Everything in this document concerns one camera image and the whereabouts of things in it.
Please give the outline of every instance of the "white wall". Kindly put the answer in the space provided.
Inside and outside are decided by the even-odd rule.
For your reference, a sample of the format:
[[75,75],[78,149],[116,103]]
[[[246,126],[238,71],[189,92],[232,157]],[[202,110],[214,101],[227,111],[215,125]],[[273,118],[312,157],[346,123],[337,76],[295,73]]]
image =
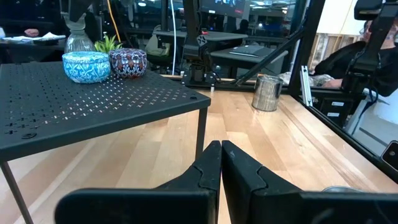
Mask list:
[[357,21],[354,19],[356,1],[357,0],[326,0],[317,32],[359,35],[359,31],[363,28],[364,21]]

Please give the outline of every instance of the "small potted plant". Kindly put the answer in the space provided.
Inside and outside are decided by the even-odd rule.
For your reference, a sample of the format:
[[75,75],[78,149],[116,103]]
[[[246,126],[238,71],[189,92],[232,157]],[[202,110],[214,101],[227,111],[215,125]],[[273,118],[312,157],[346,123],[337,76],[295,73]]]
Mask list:
[[105,41],[97,41],[94,44],[95,49],[98,52],[109,54],[112,50],[117,50],[122,48],[122,44],[116,45],[114,41],[116,36],[114,35],[112,38],[109,38],[107,35],[105,36]]

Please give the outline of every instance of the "stainless steel cup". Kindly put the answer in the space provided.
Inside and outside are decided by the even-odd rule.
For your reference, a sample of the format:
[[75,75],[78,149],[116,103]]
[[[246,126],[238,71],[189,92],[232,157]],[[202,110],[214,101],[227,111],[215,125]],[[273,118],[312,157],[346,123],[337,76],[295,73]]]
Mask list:
[[252,106],[262,111],[275,111],[277,109],[283,80],[270,75],[257,77],[256,92],[253,97]]

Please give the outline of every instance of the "wooden workbench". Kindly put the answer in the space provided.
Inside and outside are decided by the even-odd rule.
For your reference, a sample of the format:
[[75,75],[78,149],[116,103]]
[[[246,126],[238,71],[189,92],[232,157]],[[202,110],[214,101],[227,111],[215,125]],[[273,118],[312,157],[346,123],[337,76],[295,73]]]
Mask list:
[[[398,185],[290,96],[278,110],[251,107],[252,93],[217,91],[208,110],[205,145],[229,139],[276,174],[305,190],[345,185],[398,192]],[[53,223],[58,200],[83,187],[156,187],[193,162],[198,112],[78,142],[10,162],[35,223]],[[219,223],[229,223],[222,191]],[[1,223],[23,223],[4,177]]]

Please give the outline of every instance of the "metal table leg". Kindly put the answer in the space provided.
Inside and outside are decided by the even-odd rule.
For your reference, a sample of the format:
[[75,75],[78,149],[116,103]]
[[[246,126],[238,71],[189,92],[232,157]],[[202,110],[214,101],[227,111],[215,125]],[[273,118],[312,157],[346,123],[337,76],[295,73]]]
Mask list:
[[197,134],[197,151],[195,153],[195,159],[198,159],[200,154],[203,152],[203,145],[205,142],[206,119],[207,108],[200,109]]
[[26,224],[33,224],[32,217],[30,216],[29,211],[26,207],[24,198],[22,198],[21,192],[19,191],[17,182],[15,181],[15,178],[12,175],[12,172],[11,172],[10,166],[8,165],[8,162],[2,162],[0,164],[0,166],[1,166],[2,173],[4,174],[4,176],[7,180],[8,186],[10,186],[11,192],[15,198],[15,201],[18,204],[19,210],[21,211]]

